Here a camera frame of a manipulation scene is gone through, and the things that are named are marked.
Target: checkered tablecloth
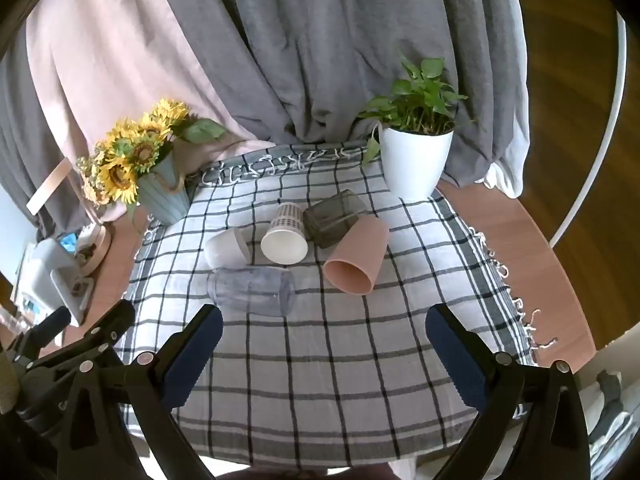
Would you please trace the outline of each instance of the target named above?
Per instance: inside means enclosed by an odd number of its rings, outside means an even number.
[[[532,364],[495,260],[438,192],[404,203],[361,148],[279,147],[226,161],[198,180],[184,220],[149,233],[125,298],[136,323],[121,341],[128,363],[155,351],[208,301],[204,243],[237,227],[252,264],[279,202],[306,207],[351,189],[391,227],[375,290],[339,292],[323,279],[332,248],[310,245],[290,266],[298,304],[286,319],[223,310],[225,328],[188,402],[174,417],[200,454],[286,468],[394,460],[451,446],[476,412],[466,407],[425,335],[447,303],[493,351]],[[139,433],[135,416],[126,423]]]

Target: green plant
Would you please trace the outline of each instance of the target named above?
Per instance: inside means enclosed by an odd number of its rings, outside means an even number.
[[[424,59],[418,68],[402,56],[401,63],[409,79],[396,80],[390,98],[374,97],[358,117],[377,119],[396,130],[422,135],[438,136],[450,132],[455,126],[456,103],[466,96],[441,81],[444,59]],[[371,134],[364,163],[372,161],[379,152],[380,144]]]

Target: metal screw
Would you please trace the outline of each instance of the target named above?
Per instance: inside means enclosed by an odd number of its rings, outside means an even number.
[[[153,352],[142,352],[142,354],[140,354],[137,358],[136,358],[136,362],[139,365],[148,365],[151,361],[154,360],[154,354]]]
[[[87,373],[89,370],[91,370],[91,368],[94,367],[94,364],[91,361],[83,361],[82,364],[80,365],[80,371],[85,374]]]
[[[498,352],[495,355],[495,361],[498,364],[504,365],[504,366],[509,366],[511,364],[511,362],[513,361],[513,358],[507,354],[507,352]]]
[[[569,365],[564,361],[556,361],[556,368],[563,374],[569,373],[571,371]]]

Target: white flower pot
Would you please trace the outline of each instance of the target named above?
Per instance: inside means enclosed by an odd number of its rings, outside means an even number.
[[[386,128],[380,149],[389,190],[409,202],[427,200],[440,179],[452,138],[453,132],[428,136]]]

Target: paper cup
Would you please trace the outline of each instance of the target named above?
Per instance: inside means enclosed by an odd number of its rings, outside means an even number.
[[[324,276],[349,294],[369,294],[378,278],[389,227],[377,216],[362,216],[322,266]]]
[[[302,225],[302,210],[296,204],[280,204],[260,247],[262,253],[277,264],[292,265],[304,259],[309,246]]]
[[[204,257],[211,269],[244,267],[251,260],[251,253],[240,231],[232,227],[210,238],[204,245]]]

